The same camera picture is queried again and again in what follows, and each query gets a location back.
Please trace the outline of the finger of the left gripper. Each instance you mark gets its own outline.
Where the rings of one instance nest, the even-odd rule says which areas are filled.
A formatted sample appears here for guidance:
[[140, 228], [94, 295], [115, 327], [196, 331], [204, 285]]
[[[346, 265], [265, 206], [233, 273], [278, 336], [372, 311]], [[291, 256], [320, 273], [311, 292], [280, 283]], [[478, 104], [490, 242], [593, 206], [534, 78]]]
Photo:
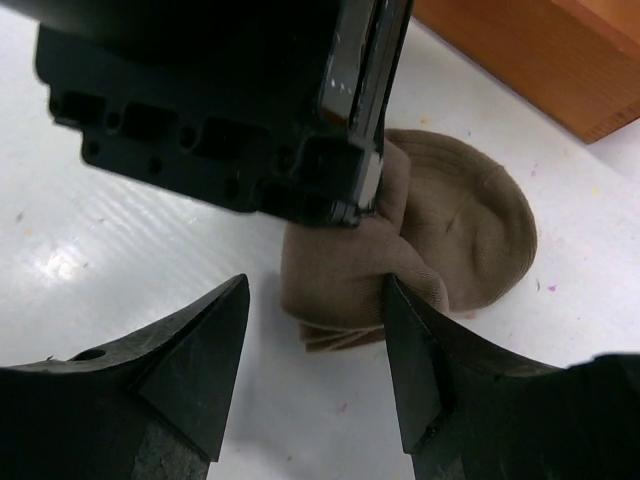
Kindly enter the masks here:
[[413, 3], [341, 1], [319, 113], [320, 221], [354, 225], [374, 209], [384, 122]]

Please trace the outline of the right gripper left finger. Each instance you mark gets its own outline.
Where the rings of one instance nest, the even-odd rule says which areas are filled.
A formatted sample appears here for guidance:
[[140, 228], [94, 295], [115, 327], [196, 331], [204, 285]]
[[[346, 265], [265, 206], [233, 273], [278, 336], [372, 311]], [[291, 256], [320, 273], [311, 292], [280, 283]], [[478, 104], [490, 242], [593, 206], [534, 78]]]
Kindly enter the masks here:
[[1, 371], [5, 479], [203, 479], [219, 459], [248, 322], [237, 275], [73, 358]]

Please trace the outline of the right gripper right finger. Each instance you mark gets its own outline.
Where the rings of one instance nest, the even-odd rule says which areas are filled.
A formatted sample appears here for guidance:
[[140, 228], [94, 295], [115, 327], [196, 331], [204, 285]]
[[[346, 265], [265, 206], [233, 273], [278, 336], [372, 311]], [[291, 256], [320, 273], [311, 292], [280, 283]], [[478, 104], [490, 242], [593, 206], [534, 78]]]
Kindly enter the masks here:
[[383, 321], [416, 478], [638, 477], [637, 355], [552, 367], [466, 329], [393, 276]]

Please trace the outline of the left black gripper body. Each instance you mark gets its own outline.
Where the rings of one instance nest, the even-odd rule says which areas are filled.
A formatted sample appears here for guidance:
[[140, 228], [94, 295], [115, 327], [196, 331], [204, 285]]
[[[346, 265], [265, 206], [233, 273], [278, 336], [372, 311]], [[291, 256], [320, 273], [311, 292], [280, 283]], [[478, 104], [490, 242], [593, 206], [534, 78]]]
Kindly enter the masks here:
[[54, 122], [94, 167], [303, 225], [349, 217], [347, 135], [321, 112], [332, 1], [13, 1], [39, 25]]

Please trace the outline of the tan sock with maroon cuff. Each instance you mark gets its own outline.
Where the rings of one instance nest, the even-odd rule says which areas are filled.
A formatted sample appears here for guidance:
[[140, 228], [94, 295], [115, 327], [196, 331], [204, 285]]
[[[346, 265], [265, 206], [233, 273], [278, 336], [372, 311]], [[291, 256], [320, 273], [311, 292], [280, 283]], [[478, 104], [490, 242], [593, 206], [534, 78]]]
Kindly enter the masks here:
[[534, 215], [502, 165], [421, 130], [387, 130], [384, 153], [376, 210], [357, 227], [286, 227], [280, 304], [310, 352], [383, 340], [386, 275], [450, 314], [495, 303], [534, 262]]

